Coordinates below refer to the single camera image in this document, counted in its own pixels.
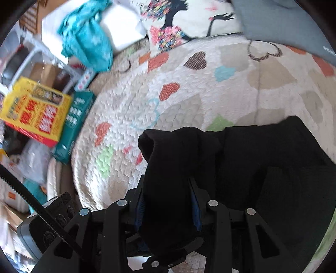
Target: quilted blanket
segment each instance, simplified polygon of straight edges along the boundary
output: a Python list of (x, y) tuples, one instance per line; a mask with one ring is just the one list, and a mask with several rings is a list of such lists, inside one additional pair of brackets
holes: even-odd
[[(136, 187), (146, 170), (137, 141), (147, 128), (219, 131), (297, 115), (335, 162), (335, 68), (322, 59), (242, 35), (195, 40), (156, 57), (148, 51), (145, 44), (120, 55), (108, 77), (92, 85), (100, 94), (72, 154), (84, 207), (106, 208)], [(102, 90), (95, 90), (99, 81)], [(328, 252), (335, 222), (305, 272), (313, 272)], [(197, 272), (197, 261), (176, 271)]]

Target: floor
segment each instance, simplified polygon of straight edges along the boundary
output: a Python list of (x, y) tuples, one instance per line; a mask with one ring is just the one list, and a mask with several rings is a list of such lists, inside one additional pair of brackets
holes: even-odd
[(42, 19), (65, 2), (67, 2), (67, 0), (48, 0), (45, 7), (43, 7), (43, 5), (39, 6), (39, 10), (37, 14), (38, 33), (41, 33)]

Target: printed pillow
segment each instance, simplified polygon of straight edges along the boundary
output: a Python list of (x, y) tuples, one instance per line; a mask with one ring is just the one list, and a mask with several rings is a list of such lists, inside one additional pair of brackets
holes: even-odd
[(147, 29), (152, 55), (193, 38), (242, 32), (233, 6), (223, 0), (132, 0)]

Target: teal cloth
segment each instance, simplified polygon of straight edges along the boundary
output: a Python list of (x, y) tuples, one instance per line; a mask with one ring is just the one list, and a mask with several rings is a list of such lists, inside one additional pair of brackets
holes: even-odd
[[(47, 202), (47, 196), (44, 194), (44, 192), (41, 190), (41, 187), (39, 184), (37, 184), (34, 181), (31, 181), (29, 179), (26, 179), (23, 183), (23, 185), (26, 187), (27, 190), (37, 199), (37, 201), (40, 204), (44, 204)], [(30, 213), (33, 213), (34, 210), (31, 206), (29, 206)]]
[(99, 25), (102, 12), (110, 4), (110, 0), (90, 0), (64, 18), (57, 30), (63, 37), (62, 55), (74, 55), (96, 72), (111, 69), (112, 45)]

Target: metal screw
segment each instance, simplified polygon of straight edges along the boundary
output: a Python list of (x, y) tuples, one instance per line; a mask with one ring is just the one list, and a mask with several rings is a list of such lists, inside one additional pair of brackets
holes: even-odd
[(152, 267), (158, 267), (160, 264), (158, 261), (152, 262)]
[(247, 214), (249, 214), (249, 215), (255, 215), (255, 210), (252, 209), (252, 208), (248, 208), (248, 209), (246, 210), (246, 212), (247, 212)]
[(209, 206), (217, 207), (218, 206), (218, 202), (216, 200), (210, 200), (209, 201)]
[(123, 206), (126, 206), (127, 205), (127, 201), (125, 199), (121, 199), (117, 202), (117, 205), (119, 207), (123, 207)]
[(87, 208), (82, 208), (80, 211), (79, 211), (79, 215), (81, 216), (85, 216), (89, 213), (89, 210)]

